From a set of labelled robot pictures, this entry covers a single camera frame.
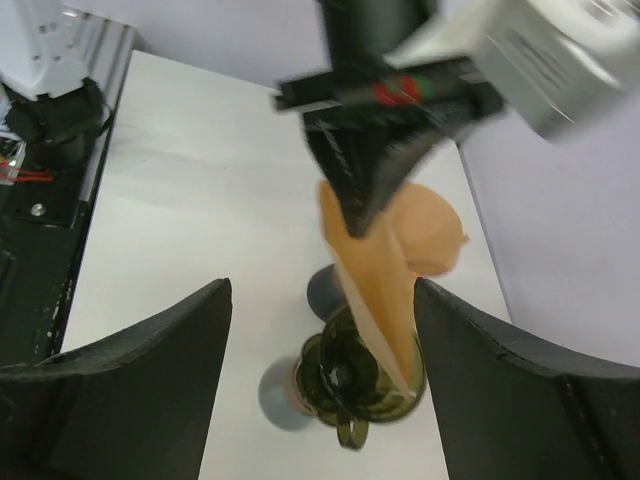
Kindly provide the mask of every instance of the gray wall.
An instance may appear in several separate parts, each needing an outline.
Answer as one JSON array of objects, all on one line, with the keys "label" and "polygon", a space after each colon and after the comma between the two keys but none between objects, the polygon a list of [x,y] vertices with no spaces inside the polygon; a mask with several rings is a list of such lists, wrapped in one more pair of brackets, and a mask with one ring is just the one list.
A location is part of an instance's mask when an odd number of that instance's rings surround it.
[{"label": "gray wall", "polygon": [[[146,51],[253,82],[326,65],[314,0],[67,2],[137,26]],[[463,153],[514,322],[640,366],[639,107],[560,147],[508,115]]]}]

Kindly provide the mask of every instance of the white surface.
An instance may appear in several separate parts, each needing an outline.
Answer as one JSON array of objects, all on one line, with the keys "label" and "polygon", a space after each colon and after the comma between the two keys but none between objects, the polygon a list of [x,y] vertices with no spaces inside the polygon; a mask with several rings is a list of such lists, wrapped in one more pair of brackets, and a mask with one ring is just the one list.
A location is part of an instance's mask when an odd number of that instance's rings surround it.
[{"label": "white surface", "polygon": [[[258,404],[263,372],[296,354],[321,323],[306,283],[329,261],[320,178],[298,119],[270,111],[269,91],[135,53],[89,233],[64,343],[70,350],[133,324],[218,277],[233,320],[202,479],[446,478],[427,396],[410,421],[371,428],[359,454],[314,423],[273,427]],[[441,283],[507,318],[455,147],[419,172],[460,213],[471,242]]]}]

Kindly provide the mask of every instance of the screw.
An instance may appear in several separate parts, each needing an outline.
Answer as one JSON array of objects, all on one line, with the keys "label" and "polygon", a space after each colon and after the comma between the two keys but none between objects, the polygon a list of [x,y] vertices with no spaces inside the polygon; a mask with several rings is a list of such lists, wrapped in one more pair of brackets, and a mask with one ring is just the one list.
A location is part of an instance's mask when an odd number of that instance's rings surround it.
[{"label": "screw", "polygon": [[34,217],[41,217],[46,213],[47,209],[41,203],[36,203],[33,207],[31,207],[31,215]]}]

